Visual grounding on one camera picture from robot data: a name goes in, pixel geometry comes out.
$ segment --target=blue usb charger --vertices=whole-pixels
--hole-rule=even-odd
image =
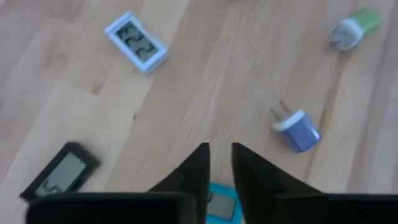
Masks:
[[[305,152],[321,140],[320,133],[304,110],[291,113],[283,101],[279,101],[279,104],[288,116],[281,119],[275,110],[271,109],[271,113],[279,120],[274,124],[274,130],[284,135],[295,152]]]

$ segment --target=usb wall charger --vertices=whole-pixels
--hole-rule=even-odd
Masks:
[[[283,134],[295,152],[305,152],[321,140],[320,133],[304,110],[291,113],[283,101],[279,101],[279,104],[287,115],[281,116],[271,108],[271,113],[277,119],[273,128]]]

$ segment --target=digital display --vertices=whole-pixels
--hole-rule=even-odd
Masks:
[[[131,21],[116,31],[116,35],[143,63],[159,51]]]
[[[231,220],[234,215],[235,204],[236,200],[233,198],[210,192],[207,214]]]
[[[79,177],[86,164],[72,153],[68,153],[34,192],[38,197],[61,193]]]

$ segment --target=white digital thermometer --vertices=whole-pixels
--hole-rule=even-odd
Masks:
[[[141,26],[131,12],[114,21],[104,33],[146,75],[168,56],[167,49]]]

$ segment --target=blue digital thermometer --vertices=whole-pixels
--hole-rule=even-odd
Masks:
[[[136,68],[146,75],[155,70],[168,56],[167,49],[141,26],[131,12],[126,12],[114,21],[104,33]]]
[[[206,222],[235,224],[242,222],[242,207],[234,189],[210,184]]]

